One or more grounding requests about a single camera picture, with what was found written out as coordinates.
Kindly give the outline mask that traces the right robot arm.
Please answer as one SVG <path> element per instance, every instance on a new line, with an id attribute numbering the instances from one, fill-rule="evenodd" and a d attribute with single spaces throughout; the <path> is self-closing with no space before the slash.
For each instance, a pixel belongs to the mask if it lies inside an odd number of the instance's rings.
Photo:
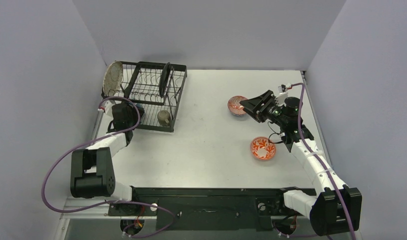
<path id="1" fill-rule="evenodd" d="M 273 200 L 274 209 L 281 214 L 294 210 L 306 216 L 319 236 L 357 231 L 362 194 L 341 180 L 320 152 L 314 136 L 303 124 L 302 99 L 285 92 L 275 96 L 268 90 L 239 104 L 258 123 L 270 121 L 279 126 L 282 142 L 299 161 L 315 189 L 316 195 L 310 196 L 297 188 L 287 188 Z"/>

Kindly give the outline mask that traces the black wire dish rack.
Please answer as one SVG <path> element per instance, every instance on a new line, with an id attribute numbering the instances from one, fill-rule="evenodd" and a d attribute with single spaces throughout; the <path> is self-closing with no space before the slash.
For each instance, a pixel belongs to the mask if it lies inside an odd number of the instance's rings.
<path id="1" fill-rule="evenodd" d="M 171 63 L 171 72 L 164 96 L 159 95 L 161 72 L 166 63 L 121 61 L 123 80 L 114 96 L 130 99 L 144 108 L 145 114 L 138 125 L 139 129 L 160 132 L 174 132 L 174 125 L 180 106 L 183 87 L 187 79 L 187 66 Z M 161 126 L 157 114 L 161 110 L 170 112 L 170 126 Z"/>

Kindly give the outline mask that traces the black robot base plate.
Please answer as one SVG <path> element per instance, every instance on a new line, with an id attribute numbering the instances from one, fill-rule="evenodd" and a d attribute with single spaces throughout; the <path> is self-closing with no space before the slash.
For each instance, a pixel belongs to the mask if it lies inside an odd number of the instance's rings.
<path id="1" fill-rule="evenodd" d="M 132 203 L 105 200 L 106 216 L 120 217 L 128 234 L 146 222 L 169 231 L 236 231 L 288 229 L 298 212 L 286 207 L 283 188 L 155 188 L 133 189 Z"/>

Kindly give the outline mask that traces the black round plate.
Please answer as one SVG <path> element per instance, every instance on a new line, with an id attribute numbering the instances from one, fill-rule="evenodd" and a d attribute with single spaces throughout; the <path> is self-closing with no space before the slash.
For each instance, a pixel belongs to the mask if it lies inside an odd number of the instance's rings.
<path id="1" fill-rule="evenodd" d="M 159 96 L 164 96 L 165 89 L 167 87 L 171 72 L 171 63 L 167 62 L 162 68 L 160 80 L 159 80 Z"/>

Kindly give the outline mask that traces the speckled oval plate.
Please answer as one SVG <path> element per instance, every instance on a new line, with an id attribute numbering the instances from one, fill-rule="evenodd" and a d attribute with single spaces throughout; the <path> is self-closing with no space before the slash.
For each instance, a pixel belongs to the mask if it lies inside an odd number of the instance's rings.
<path id="1" fill-rule="evenodd" d="M 113 97 L 116 92 L 121 88 L 124 78 L 123 64 L 121 61 L 114 61 L 111 63 L 103 77 L 101 96 Z"/>

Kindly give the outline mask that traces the olive green ceramic mug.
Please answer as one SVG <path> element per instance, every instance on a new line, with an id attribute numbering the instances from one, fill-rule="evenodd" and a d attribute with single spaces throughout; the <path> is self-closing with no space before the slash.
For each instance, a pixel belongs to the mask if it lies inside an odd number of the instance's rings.
<path id="1" fill-rule="evenodd" d="M 157 120 L 159 124 L 163 127 L 169 127 L 172 122 L 172 116 L 171 113 L 168 110 L 160 110 L 157 113 Z"/>

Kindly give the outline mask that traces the white and blue cup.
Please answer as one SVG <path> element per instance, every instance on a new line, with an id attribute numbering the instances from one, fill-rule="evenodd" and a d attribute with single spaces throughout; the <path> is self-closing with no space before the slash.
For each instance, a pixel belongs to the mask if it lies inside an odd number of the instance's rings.
<path id="1" fill-rule="evenodd" d="M 144 117 L 144 115 L 145 115 L 145 110 L 141 105 L 136 105 L 136 107 L 137 107 L 137 109 L 139 111 L 140 118 L 142 119 Z"/>

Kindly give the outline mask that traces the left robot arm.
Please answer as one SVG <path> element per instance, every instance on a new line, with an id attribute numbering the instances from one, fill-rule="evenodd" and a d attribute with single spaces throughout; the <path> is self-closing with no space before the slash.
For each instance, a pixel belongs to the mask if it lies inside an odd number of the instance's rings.
<path id="1" fill-rule="evenodd" d="M 105 110 L 112 117 L 105 139 L 76 149 L 71 155 L 70 192 L 74 198 L 110 197 L 122 201 L 121 209 L 128 215 L 135 215 L 141 208 L 141 201 L 133 196 L 132 186 L 116 181 L 113 156 L 133 138 L 132 130 L 120 131 L 137 126 L 145 111 L 142 106 L 129 102 L 116 103 Z"/>

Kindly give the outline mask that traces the red patterned upturned bowl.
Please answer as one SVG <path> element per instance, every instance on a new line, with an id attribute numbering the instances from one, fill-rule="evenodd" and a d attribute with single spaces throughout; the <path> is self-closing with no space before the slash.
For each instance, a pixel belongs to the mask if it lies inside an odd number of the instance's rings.
<path id="1" fill-rule="evenodd" d="M 244 107 L 240 102 L 245 100 L 247 100 L 247 98 L 241 95 L 231 97 L 227 102 L 227 108 L 230 113 L 236 117 L 244 117 L 247 113 L 244 111 Z"/>

